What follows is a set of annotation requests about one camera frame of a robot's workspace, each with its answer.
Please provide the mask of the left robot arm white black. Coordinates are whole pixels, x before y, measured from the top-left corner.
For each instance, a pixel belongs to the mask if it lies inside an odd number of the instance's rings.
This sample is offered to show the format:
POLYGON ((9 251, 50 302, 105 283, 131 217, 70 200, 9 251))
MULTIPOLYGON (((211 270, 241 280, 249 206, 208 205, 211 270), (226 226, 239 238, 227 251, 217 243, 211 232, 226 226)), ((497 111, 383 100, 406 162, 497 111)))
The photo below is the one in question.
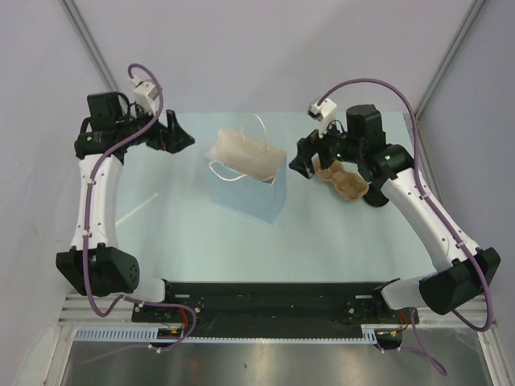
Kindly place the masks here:
POLYGON ((80 206, 69 250, 56 255, 56 268, 81 295, 105 297, 128 294, 150 302, 160 321, 173 319, 178 302, 165 294, 165 283, 142 271, 136 257, 118 247, 116 198, 124 158, 131 146, 145 144, 170 154, 194 144, 178 123, 175 111, 166 111, 166 123, 136 104, 136 113, 122 110, 125 95, 102 92, 87 97, 90 115, 74 143, 80 168, 80 206))

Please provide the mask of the white straw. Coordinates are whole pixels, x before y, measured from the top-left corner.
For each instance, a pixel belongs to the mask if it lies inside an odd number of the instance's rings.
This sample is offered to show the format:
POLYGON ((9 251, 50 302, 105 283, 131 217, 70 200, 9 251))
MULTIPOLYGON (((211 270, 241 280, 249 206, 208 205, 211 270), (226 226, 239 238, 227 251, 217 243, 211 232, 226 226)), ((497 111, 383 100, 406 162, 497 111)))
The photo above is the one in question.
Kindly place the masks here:
POLYGON ((124 221, 128 220, 131 216, 133 216, 135 213, 137 213, 138 211, 143 209, 146 205, 148 205, 149 203, 151 203, 152 201, 154 201, 158 197, 159 197, 159 193, 155 192, 150 198, 145 200, 143 203, 140 203, 138 206, 134 207, 133 209, 128 211, 125 215, 123 215, 120 219, 118 219, 115 222, 115 226, 117 227, 120 224, 122 224, 124 221))

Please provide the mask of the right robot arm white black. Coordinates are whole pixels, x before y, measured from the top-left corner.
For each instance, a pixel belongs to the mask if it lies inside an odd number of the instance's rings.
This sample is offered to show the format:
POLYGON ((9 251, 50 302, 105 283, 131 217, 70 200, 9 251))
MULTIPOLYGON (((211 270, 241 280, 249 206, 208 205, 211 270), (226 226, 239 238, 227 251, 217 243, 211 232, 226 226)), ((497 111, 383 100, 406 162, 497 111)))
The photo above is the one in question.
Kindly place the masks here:
POLYGON ((391 322, 400 309, 427 306, 445 315, 484 292, 501 258, 494 248, 482 249, 468 237, 434 197, 405 147, 390 144, 374 105, 356 105, 346 111, 347 126, 336 125, 336 104, 326 99, 313 103, 308 115, 319 128, 297 142, 290 168, 310 179, 313 158, 321 168, 333 162, 350 162, 372 189, 389 200, 406 218, 427 250, 434 273, 395 279, 380 289, 371 302, 373 317, 391 322))

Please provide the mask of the light blue paper bag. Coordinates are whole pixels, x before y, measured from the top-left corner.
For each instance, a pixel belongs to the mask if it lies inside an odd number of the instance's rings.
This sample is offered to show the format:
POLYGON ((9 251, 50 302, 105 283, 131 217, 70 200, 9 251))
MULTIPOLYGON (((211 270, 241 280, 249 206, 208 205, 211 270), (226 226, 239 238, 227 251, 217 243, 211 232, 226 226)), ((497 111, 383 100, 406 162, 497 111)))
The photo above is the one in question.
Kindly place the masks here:
POLYGON ((286 151, 268 141, 266 125, 256 113, 262 138, 221 129, 205 154, 212 199, 241 214, 273 224, 286 201, 286 151))

